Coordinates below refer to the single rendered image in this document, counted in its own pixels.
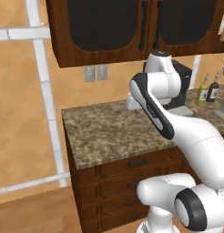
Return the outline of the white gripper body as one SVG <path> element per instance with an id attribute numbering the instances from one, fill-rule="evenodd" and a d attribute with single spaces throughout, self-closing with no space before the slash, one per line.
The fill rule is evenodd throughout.
<path id="1" fill-rule="evenodd" d="M 126 106 L 128 110 L 139 110 L 141 109 L 141 105 L 138 103 L 136 99 L 133 98 L 131 93 L 128 93 L 127 95 L 127 102 Z"/>

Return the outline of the black coffee machine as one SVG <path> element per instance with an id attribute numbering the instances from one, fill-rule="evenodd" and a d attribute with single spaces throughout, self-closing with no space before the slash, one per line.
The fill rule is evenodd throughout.
<path id="1" fill-rule="evenodd" d="M 180 77 L 180 90 L 177 96 L 165 98 L 168 92 L 163 83 L 163 76 L 158 75 L 158 78 L 151 80 L 152 94 L 158 102 L 171 114 L 190 117 L 193 112 L 185 106 L 187 91 L 190 83 L 192 70 L 180 64 L 177 60 L 172 59 L 171 64 Z"/>

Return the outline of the dark wood drawer front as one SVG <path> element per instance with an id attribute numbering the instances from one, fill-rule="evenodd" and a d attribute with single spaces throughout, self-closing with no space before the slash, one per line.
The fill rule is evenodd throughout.
<path id="1" fill-rule="evenodd" d="M 141 173 L 123 176 L 117 179 L 108 180 L 101 185 L 95 187 L 96 198 L 107 198 L 118 193 L 135 190 L 139 181 L 148 177 L 155 177 L 161 174 L 161 170 L 147 170 Z"/>
<path id="2" fill-rule="evenodd" d="M 99 229 L 104 232 L 112 228 L 126 225 L 130 222 L 144 218 L 148 213 L 146 208 L 133 208 L 126 211 L 117 212 L 99 221 Z"/>
<path id="3" fill-rule="evenodd" d="M 109 198 L 106 201 L 98 204 L 97 214 L 99 216 L 104 216 L 108 213 L 112 213 L 124 208 L 134 207 L 139 204 L 140 201 L 135 194 L 121 195 L 119 197 Z"/>
<path id="4" fill-rule="evenodd" d="M 148 162 L 144 165 L 137 167 L 129 167 L 127 162 L 129 161 L 140 161 L 146 158 Z M 182 152 L 176 147 L 171 147 L 168 149 L 162 149 L 159 151 L 147 153 L 141 156 L 129 157 L 125 159 L 120 159 L 118 161 L 106 163 L 94 168 L 94 175 L 97 180 L 103 178 L 110 178 L 113 176 L 120 176 L 121 174 L 129 174 L 135 172 L 144 172 L 147 170 L 160 169 L 161 174 L 164 175 L 169 172 L 171 167 L 173 170 L 177 171 L 181 167 L 181 162 L 183 160 Z"/>

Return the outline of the yellow-green oil bottle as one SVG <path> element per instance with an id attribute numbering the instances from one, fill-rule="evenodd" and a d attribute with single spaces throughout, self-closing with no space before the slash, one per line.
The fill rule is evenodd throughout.
<path id="1" fill-rule="evenodd" d="M 199 87 L 197 104 L 200 105 L 206 101 L 209 85 L 208 85 L 209 75 L 206 75 L 203 83 Z"/>

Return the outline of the dark brown bottle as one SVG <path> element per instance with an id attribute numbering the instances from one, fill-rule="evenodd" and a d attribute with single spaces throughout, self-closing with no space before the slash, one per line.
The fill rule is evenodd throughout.
<path id="1" fill-rule="evenodd" d="M 208 95 L 206 98 L 207 102 L 213 103 L 219 91 L 219 74 L 216 74 L 214 82 L 210 85 Z"/>

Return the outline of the dark wood glass cupboard door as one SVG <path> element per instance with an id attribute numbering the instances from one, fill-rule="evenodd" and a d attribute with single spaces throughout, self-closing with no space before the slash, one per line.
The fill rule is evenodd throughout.
<path id="1" fill-rule="evenodd" d="M 51 42 L 61 68 L 144 60 L 138 50 L 142 1 L 46 0 Z"/>
<path id="2" fill-rule="evenodd" d="M 149 42 L 155 41 L 158 0 L 151 4 Z M 219 28 L 224 15 L 224 0 L 162 0 L 158 49 L 173 56 L 224 53 Z"/>

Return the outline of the dark wood drawer cabinet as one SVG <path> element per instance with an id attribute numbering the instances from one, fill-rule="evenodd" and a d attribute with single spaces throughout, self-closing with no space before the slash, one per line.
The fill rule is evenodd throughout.
<path id="1" fill-rule="evenodd" d="M 137 196 L 137 193 L 136 190 L 129 190 L 107 198 L 96 198 L 95 187 L 97 185 L 134 173 L 97 180 L 94 168 L 120 159 L 141 156 L 174 146 L 160 136 L 153 126 L 137 120 L 102 120 L 83 124 L 73 120 L 64 120 L 63 127 L 71 183 L 82 233 L 102 233 L 99 229 L 99 221 L 117 212 L 133 208 L 148 210 L 140 203 L 134 207 L 99 216 L 97 214 L 98 204 L 121 195 L 135 194 Z M 171 167 L 168 174 L 177 172 L 195 174 L 184 157 L 181 167 L 177 171 L 174 171 L 173 168 Z"/>

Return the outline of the grey wall outlet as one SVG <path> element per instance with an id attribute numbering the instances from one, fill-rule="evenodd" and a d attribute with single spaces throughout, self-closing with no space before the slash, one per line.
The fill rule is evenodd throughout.
<path id="1" fill-rule="evenodd" d="M 97 66 L 97 79 L 99 81 L 107 80 L 107 65 Z"/>
<path id="2" fill-rule="evenodd" d="M 84 76 L 86 82 L 94 82 L 96 80 L 96 70 L 94 66 L 86 66 L 84 68 Z"/>

